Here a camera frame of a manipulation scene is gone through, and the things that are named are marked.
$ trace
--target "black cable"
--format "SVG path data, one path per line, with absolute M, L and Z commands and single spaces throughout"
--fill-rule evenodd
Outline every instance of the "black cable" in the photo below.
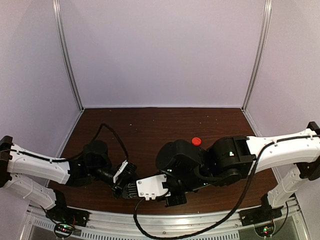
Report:
M 72 235 L 72 233 L 74 232 L 74 230 L 76 230 L 76 228 L 75 228 L 74 226 L 71 226 L 71 225 L 68 224 L 68 223 L 65 223 L 65 222 L 56 222 L 55 220 L 53 220 L 53 219 L 48 215 L 47 211 L 44 209 L 43 206 L 40 206 L 40 207 L 41 207 L 42 210 L 44 211 L 45 216 L 46 216 L 48 219 L 50 219 L 51 222 L 54 223 L 53 233 L 54 233 L 54 235 L 55 235 L 56 237 L 58 237 L 58 238 L 60 238 L 60 239 L 61 239 L 61 238 L 66 239 L 66 238 L 68 238 L 68 237 L 70 237 L 70 236 Z M 57 230 L 59 230 L 60 232 L 63 233 L 64 230 L 66 229 L 66 226 L 68 226 L 68 228 L 69 228 L 69 230 L 70 230 L 70 232 L 69 232 L 68 234 L 64 235 L 64 234 L 61 234 L 61 233 L 58 233 L 58 232 L 57 232 Z
M 220 177 L 211 177 L 211 176 L 201 175 L 200 170 L 199 170 L 199 165 L 193 170 L 193 172 L 199 179 L 207 181 L 207 182 L 214 182 L 214 181 L 221 180 Z
M 125 157 L 126 157 L 126 160 L 128 161 L 128 160 L 129 160 L 129 153 L 128 153 L 127 149 L 126 149 L 126 146 L 125 146 L 124 142 L 121 140 L 121 138 L 120 138 L 119 135 L 116 133 L 116 131 L 115 131 L 112 127 L 110 127 L 108 124 L 106 124 L 106 123 L 101 123 L 101 124 L 100 124 L 100 126 L 99 126 L 96 134 L 93 136 L 93 138 L 92 138 L 92 140 L 90 141 L 90 143 L 93 142 L 93 141 L 95 141 L 95 140 L 97 139 L 97 137 L 99 136 L 99 134 L 100 134 L 100 132 L 101 132 L 101 130 L 102 130 L 103 127 L 107 128 L 107 129 L 114 135 L 114 137 L 117 139 L 118 143 L 120 144 L 120 146 L 121 146 L 121 148 L 122 148 L 122 150 L 123 150 L 123 152 L 124 152 L 124 155 L 125 155 Z M 64 163 L 64 162 L 68 162 L 68 161 L 70 161 L 70 160 L 74 160 L 74 159 L 80 157 L 84 152 L 81 151 L 81 152 L 79 152 L 77 155 L 74 155 L 74 156 L 68 157 L 68 158 L 63 158 L 63 159 L 50 159 L 50 158 L 47 158 L 47 157 L 38 156 L 38 155 L 29 153 L 29 152 L 25 152 L 25 151 L 21 151 L 20 153 L 21 153 L 21 154 L 24 154 L 24 155 L 26 155 L 26 156 L 33 157 L 33 158 L 40 159 L 40 160 L 44 160 L 44 161 L 47 161 L 47 162 L 52 162 L 52 163 Z
M 276 235 L 276 234 L 278 234 L 278 233 L 280 232 L 280 230 L 284 227 L 284 225 L 285 225 L 285 223 L 286 223 L 286 221 L 287 221 L 287 219 L 288 219 L 288 215 L 289 215 L 288 203 L 285 202 L 285 205 L 286 205 L 286 215 L 285 215 L 284 221 L 283 221 L 282 225 L 279 227 L 279 229 L 278 229 L 275 233 L 273 233 L 273 234 L 271 235 L 271 237 L 273 237 L 274 235 Z
M 320 137 L 320 135 L 304 135 L 304 136 L 293 136 L 293 137 L 287 137 L 287 138 L 282 138 L 282 139 L 278 139 L 276 142 L 279 143 L 279 142 L 284 142 L 284 141 L 289 141 L 289 140 L 294 140 L 294 139 L 307 139 L 307 138 L 316 138 L 316 137 Z M 241 196 L 239 197 L 239 200 L 238 202 L 236 203 L 236 205 L 233 207 L 233 209 L 225 216 L 223 217 L 221 220 L 217 221 L 215 224 L 209 226 L 209 227 L 206 227 L 200 231 L 197 231 L 197 232 L 194 232 L 194 233 L 190 233 L 190 234 L 185 234 L 185 235 L 182 235 L 182 236 L 175 236 L 175 237 L 159 237 L 159 236 L 153 236 L 153 235 L 150 235 L 149 233 L 147 233 L 140 225 L 139 221 L 138 221 L 138 216 L 137 216 L 137 211 L 138 211 L 138 206 L 139 204 L 142 202 L 142 200 L 140 200 L 137 205 L 135 206 L 134 208 L 134 212 L 133 212 L 133 219 L 134 219 L 134 222 L 135 222 L 135 225 L 136 227 L 140 230 L 140 232 L 145 235 L 146 237 L 150 238 L 150 239 L 155 239 L 155 240 L 178 240 L 178 239 L 185 239 L 185 238 L 191 238 L 191 237 L 194 237 L 194 236 L 197 236 L 199 234 L 203 234 L 211 229 L 214 229 L 216 228 L 217 226 L 221 225 L 222 223 L 224 223 L 225 221 L 227 221 L 236 211 L 237 209 L 240 207 L 241 203 L 243 202 L 247 192 L 248 192 L 248 189 L 251 185 L 251 182 L 253 180 L 253 177 L 256 173 L 256 170 L 257 170 L 257 167 L 258 167 L 258 163 L 259 163 L 259 160 L 261 158 L 261 155 L 262 153 L 264 152 L 264 150 L 272 145 L 274 145 L 275 142 L 270 142 L 268 143 L 267 145 L 265 145 L 261 151 L 259 152 L 257 158 L 256 158 L 256 161 L 253 165 L 253 168 L 251 170 L 251 173 L 246 181 L 246 184 L 245 184 L 245 187 L 243 189 L 243 192 L 241 194 Z
M 129 153 L 128 153 L 128 150 L 126 149 L 126 146 L 125 146 L 124 142 L 121 140 L 121 138 L 120 138 L 119 135 L 116 133 L 116 131 L 115 131 L 112 127 L 110 127 L 108 124 L 106 124 L 106 123 L 101 123 L 98 131 L 96 132 L 96 134 L 95 134 L 94 137 L 92 138 L 91 142 L 97 139 L 97 137 L 99 136 L 99 133 L 101 132 L 101 129 L 102 129 L 103 127 L 105 127 L 106 129 L 108 129 L 108 130 L 114 135 L 114 137 L 117 139 L 118 143 L 120 144 L 120 146 L 121 146 L 121 148 L 122 148 L 122 150 L 123 150 L 123 152 L 124 152 L 124 155 L 125 155 L 125 157 L 126 157 L 126 160 L 129 161 Z
M 0 153 L 8 152 L 8 151 L 16 152 L 16 150 L 15 150 L 15 149 L 6 149 L 6 150 L 1 150 L 1 151 L 0 151 Z

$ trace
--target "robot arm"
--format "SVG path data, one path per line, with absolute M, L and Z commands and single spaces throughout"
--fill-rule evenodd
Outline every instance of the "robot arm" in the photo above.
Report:
M 13 144 L 12 137 L 5 136 L 0 141 L 0 188 L 12 189 L 47 209 L 55 218 L 62 218 L 63 211 L 70 211 L 63 194 L 37 184 L 24 174 L 71 187 L 90 184 L 94 177 L 111 186 L 115 198 L 121 195 L 127 199 L 162 198 L 166 207 L 171 207 L 186 203 L 185 193 L 197 192 L 208 185 L 228 186 L 246 179 L 259 153 L 272 143 L 260 156 L 256 172 L 296 164 L 262 201 L 270 209 L 277 209 L 307 179 L 320 177 L 320 138 L 317 134 L 320 134 L 320 128 L 311 122 L 306 130 L 295 134 L 224 137 L 208 149 L 185 140 L 168 142 L 156 157 L 159 174 L 143 179 L 135 174 L 137 167 L 127 160 L 112 168 L 108 146 L 102 141 L 92 141 L 84 146 L 80 157 L 68 160 L 27 151 Z M 88 214 L 79 212 L 67 214 L 76 215 L 76 218 Z

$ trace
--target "purple-white wall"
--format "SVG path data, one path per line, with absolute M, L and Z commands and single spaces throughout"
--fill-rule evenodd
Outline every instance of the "purple-white wall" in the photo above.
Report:
M 320 1 L 272 2 L 270 29 L 248 106 L 263 136 L 320 124 Z M 282 177 L 290 166 L 279 167 Z M 297 192 L 312 240 L 320 236 L 320 179 Z
M 0 3 L 0 138 L 55 156 L 78 110 L 51 0 Z M 15 240 L 28 202 L 0 189 L 1 239 Z
M 85 107 L 241 107 L 264 0 L 64 0 Z

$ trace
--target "black mount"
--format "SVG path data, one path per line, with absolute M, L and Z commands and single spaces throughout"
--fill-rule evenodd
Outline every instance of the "black mount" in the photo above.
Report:
M 89 212 L 67 207 L 64 194 L 58 190 L 53 191 L 56 197 L 56 205 L 46 211 L 47 217 L 55 220 L 56 222 L 69 224 L 71 226 L 74 224 L 75 220 L 75 225 L 85 227 L 89 219 Z
M 11 146 L 13 145 L 12 140 L 12 136 L 4 136 L 0 140 L 0 188 L 2 188 L 6 184 L 6 182 L 12 179 L 10 173 L 7 172 L 8 162 L 12 159 L 9 151 L 11 149 Z
M 283 207 L 272 208 L 268 201 L 268 194 L 263 195 L 261 202 L 262 205 L 259 207 L 239 212 L 242 226 L 260 224 L 282 216 L 281 209 Z
M 316 124 L 316 122 L 309 122 L 307 128 L 315 131 L 317 135 L 320 135 L 320 127 Z M 318 157 L 316 161 L 310 163 L 297 163 L 296 166 L 299 168 L 301 179 L 309 179 L 309 181 L 313 181 L 320 178 L 320 157 Z

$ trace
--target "metal frame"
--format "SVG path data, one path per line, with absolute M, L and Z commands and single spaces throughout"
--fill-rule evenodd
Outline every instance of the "metal frame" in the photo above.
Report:
M 294 225 L 296 230 L 298 231 L 299 239 L 308 240 L 308 231 L 296 198 L 290 198 L 287 203 L 289 206 L 288 216 L 292 216 L 294 219 Z M 147 239 L 139 232 L 134 223 L 133 217 L 130 214 L 119 214 L 100 211 L 89 212 L 90 217 L 88 219 L 87 226 L 76 227 L 79 230 L 77 235 L 80 239 Z M 227 213 L 228 211 L 182 215 L 138 215 L 138 219 L 142 227 L 148 233 L 159 237 L 173 237 L 199 231 L 219 221 Z M 279 219 L 283 219 L 286 216 L 286 213 L 287 208 L 284 207 L 282 209 L 282 217 Z M 30 205 L 27 214 L 28 216 L 25 221 L 25 225 L 22 227 L 22 232 L 19 238 L 20 240 L 29 239 L 33 226 L 40 227 L 49 231 L 53 230 L 52 222 L 50 222 L 50 220 L 45 217 L 42 209 Z M 215 239 L 214 237 L 216 237 L 216 239 L 220 239 L 219 236 L 221 236 L 221 239 L 223 239 L 222 236 L 233 235 L 236 236 L 235 238 L 233 238 L 236 240 L 239 239 L 239 235 L 237 235 L 237 233 L 239 233 L 239 230 L 247 228 L 253 228 L 253 226 L 242 226 L 237 211 L 233 216 L 231 216 L 229 220 L 227 220 L 217 228 L 190 239 L 205 240 L 211 238 Z
M 52 0 L 52 3 L 53 3 L 54 17 L 56 21 L 56 27 L 58 31 L 58 36 L 59 36 L 60 46 L 61 46 L 61 51 L 63 56 L 63 62 L 64 62 L 66 73 L 68 75 L 68 79 L 70 82 L 71 90 L 76 102 L 76 106 L 78 110 L 81 112 L 84 109 L 84 107 L 81 102 L 81 98 L 79 95 L 79 91 L 75 81 L 75 76 L 74 76 L 70 58 L 69 58 L 64 25 L 63 25 L 62 16 L 61 16 L 61 10 L 60 10 L 60 0 Z
M 247 110 L 252 92 L 254 90 L 254 86 L 255 86 L 257 75 L 259 72 L 260 64 L 262 61 L 263 51 L 264 51 L 264 48 L 266 45 L 266 40 L 267 40 L 267 36 L 268 36 L 268 32 L 269 32 L 271 13 L 272 13 L 272 0 L 265 0 L 260 39 L 259 39 L 259 43 L 258 43 L 258 49 L 257 49 L 256 56 L 255 56 L 255 61 L 254 61 L 253 70 L 251 73 L 251 78 L 250 78 L 248 90 L 246 92 L 246 96 L 245 96 L 243 106 L 242 106 L 243 111 Z

